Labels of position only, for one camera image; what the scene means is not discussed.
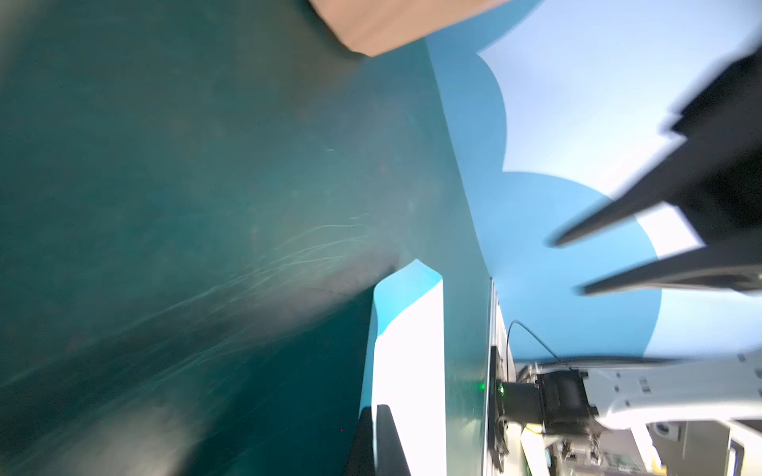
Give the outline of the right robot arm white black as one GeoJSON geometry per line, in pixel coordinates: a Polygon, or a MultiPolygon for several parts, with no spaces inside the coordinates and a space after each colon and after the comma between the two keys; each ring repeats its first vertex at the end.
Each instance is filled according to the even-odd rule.
{"type": "MultiPolygon", "coordinates": [[[[761,289],[761,54],[729,63],[681,110],[672,127],[684,143],[613,200],[553,239],[579,241],[660,203],[676,206],[701,248],[581,287],[585,296],[641,289],[761,289]]],[[[488,431],[539,424],[550,436],[595,438],[667,420],[757,420],[761,353],[630,366],[526,368],[486,383],[488,431]]]]}

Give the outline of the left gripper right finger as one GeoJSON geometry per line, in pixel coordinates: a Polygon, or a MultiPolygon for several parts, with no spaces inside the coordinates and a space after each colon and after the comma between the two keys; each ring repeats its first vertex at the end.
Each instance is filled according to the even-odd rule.
{"type": "Polygon", "coordinates": [[[377,475],[411,475],[391,408],[387,405],[377,407],[375,443],[377,475]]]}

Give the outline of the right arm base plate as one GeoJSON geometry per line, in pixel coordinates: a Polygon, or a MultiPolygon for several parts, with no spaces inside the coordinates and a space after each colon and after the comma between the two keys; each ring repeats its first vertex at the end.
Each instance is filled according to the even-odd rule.
{"type": "Polygon", "coordinates": [[[509,453],[504,438],[504,420],[502,408],[503,380],[499,376],[500,356],[498,347],[490,347],[488,373],[486,383],[487,417],[486,417],[486,450],[494,466],[501,467],[503,458],[509,453]]]}

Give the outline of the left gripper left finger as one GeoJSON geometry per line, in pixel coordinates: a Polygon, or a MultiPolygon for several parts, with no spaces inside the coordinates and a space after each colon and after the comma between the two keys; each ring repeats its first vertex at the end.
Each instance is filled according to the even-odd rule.
{"type": "Polygon", "coordinates": [[[371,408],[359,416],[349,455],[343,466],[343,476],[374,476],[374,430],[371,408]]]}

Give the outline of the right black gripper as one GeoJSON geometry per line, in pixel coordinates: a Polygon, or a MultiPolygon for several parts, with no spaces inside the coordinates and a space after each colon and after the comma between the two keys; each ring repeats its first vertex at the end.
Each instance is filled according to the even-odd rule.
{"type": "Polygon", "coordinates": [[[761,50],[718,73],[672,130],[686,142],[622,196],[560,230],[551,245],[569,245],[667,202],[707,246],[584,284],[582,295],[761,289],[761,50]]]}

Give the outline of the light blue square paper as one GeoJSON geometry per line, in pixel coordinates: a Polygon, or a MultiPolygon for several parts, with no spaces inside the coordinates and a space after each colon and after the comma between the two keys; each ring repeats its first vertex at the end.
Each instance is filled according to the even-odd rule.
{"type": "Polygon", "coordinates": [[[373,289],[361,408],[387,405],[414,475],[446,474],[444,281],[419,260],[373,289]]]}

